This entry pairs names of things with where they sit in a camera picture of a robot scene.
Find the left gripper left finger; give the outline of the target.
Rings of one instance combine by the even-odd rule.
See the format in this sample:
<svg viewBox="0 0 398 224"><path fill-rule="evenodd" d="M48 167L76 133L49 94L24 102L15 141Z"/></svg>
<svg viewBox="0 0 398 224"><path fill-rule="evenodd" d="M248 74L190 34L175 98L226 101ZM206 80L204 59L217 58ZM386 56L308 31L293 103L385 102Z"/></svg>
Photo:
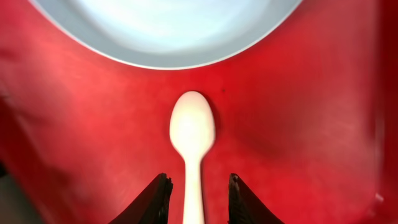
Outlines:
<svg viewBox="0 0 398 224"><path fill-rule="evenodd" d="M172 189L166 173L157 175L109 224L168 224Z"/></svg>

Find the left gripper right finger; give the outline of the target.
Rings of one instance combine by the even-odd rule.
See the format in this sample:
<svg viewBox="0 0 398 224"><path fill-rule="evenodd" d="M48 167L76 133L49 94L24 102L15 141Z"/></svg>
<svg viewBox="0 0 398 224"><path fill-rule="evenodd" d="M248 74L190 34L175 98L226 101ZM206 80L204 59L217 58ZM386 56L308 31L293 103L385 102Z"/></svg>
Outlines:
<svg viewBox="0 0 398 224"><path fill-rule="evenodd" d="M228 183L229 224L284 224L235 173Z"/></svg>

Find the white plastic spoon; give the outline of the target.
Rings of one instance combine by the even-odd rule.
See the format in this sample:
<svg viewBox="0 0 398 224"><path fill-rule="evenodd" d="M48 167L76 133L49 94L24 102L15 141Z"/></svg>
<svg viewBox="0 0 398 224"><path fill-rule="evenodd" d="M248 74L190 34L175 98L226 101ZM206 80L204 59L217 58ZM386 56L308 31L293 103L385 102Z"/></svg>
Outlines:
<svg viewBox="0 0 398 224"><path fill-rule="evenodd" d="M169 135L185 163L183 224L204 224L201 162L215 141L215 121L201 93L188 91L177 100L170 118Z"/></svg>

